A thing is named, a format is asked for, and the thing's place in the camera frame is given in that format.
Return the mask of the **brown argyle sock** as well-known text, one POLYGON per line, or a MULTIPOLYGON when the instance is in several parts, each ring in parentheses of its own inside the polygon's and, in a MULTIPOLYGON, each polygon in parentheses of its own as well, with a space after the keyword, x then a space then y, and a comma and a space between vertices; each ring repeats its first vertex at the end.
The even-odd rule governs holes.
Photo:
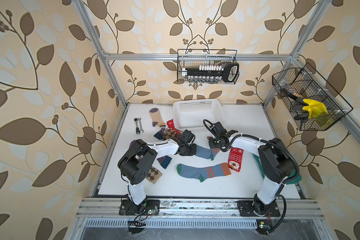
POLYGON ((181 133, 178 133, 177 131, 172 129, 165 129, 163 133, 163 140, 177 139, 180 135, 181 133))
POLYGON ((152 184, 155 184, 162 177, 162 175, 163 174, 157 168, 151 167, 147 173, 146 179, 152 184))

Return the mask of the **blue striped sock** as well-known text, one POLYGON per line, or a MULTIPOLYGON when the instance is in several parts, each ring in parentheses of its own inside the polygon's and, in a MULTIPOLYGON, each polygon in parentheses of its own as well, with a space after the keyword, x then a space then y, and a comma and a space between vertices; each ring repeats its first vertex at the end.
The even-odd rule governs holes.
POLYGON ((219 148, 207 149, 200 145, 196 145, 196 156, 202 159, 213 161, 219 152, 219 148))
POLYGON ((202 168, 178 164, 176 170, 181 177, 187 179, 196 179, 199 180, 201 183, 207 179, 231 175, 231 169, 229 168, 227 163, 202 168))

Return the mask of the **red christmas sock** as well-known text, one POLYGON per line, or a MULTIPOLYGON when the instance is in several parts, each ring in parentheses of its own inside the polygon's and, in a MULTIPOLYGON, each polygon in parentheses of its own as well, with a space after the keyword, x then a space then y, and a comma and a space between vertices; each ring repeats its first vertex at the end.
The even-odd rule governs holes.
POLYGON ((183 133, 182 131, 178 130, 178 129, 175 127, 175 124, 174 124, 174 120, 173 120, 173 119, 167 121, 167 126, 168 126, 168 128, 169 128, 170 130, 176 132, 177 134, 180 134, 180 135, 181 135, 181 134, 183 133))
POLYGON ((228 166, 231 170, 240 172, 242 167, 243 154, 244 150, 231 147, 228 158, 228 166))

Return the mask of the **beige purple sock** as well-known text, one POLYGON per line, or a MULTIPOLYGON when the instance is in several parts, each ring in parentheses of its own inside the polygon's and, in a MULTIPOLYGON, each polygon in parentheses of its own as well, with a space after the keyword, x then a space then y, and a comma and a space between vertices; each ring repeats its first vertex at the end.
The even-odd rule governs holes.
POLYGON ((152 126, 160 128, 160 130, 154 135, 155 138, 162 140, 164 137, 164 131, 166 129, 166 123, 162 119, 160 110, 158 108, 152 108, 150 111, 150 116, 152 119, 152 126))
POLYGON ((166 169, 172 160, 170 156, 175 155, 178 149, 178 145, 172 140, 146 143, 138 139, 130 144, 130 148, 125 153, 127 166, 134 167, 136 171, 147 172, 157 160, 166 169))

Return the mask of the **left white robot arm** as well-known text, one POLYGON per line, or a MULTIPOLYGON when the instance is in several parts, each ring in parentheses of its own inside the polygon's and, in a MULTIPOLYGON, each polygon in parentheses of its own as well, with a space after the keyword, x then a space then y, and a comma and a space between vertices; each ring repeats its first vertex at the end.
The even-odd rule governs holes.
POLYGON ((185 130, 179 137, 156 143, 136 140, 118 162, 123 181, 128 184, 128 200, 133 207, 147 201, 143 180, 156 159, 170 155, 193 156, 197 147, 195 135, 185 130))

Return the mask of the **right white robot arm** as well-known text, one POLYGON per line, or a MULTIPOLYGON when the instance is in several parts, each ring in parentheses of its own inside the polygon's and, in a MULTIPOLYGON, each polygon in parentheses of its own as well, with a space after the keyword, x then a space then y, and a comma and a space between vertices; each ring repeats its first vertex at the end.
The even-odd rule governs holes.
POLYGON ((222 152, 236 148, 259 157, 265 176, 254 202, 270 205, 279 197, 287 183, 298 178, 298 164, 281 139, 263 140, 252 135, 239 134, 235 130, 228 132, 220 122, 203 120, 203 124, 214 136, 213 145, 222 152))

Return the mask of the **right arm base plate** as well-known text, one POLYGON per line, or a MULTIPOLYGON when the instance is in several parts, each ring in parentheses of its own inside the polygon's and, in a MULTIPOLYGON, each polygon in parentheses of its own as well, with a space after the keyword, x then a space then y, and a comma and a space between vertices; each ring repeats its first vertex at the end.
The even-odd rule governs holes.
POLYGON ((281 213, 274 200, 269 205, 265 205, 261 201, 242 200, 237 201, 237 207, 241 217, 280 217, 281 213))

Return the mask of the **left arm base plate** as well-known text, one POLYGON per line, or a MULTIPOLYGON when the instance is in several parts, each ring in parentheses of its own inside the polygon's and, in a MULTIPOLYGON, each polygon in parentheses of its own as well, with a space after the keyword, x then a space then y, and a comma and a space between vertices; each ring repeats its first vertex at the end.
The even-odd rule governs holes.
POLYGON ((160 211, 159 200, 144 200, 141 204, 136 205, 132 200, 122 200, 119 215, 137 216, 137 215, 157 215, 160 211))

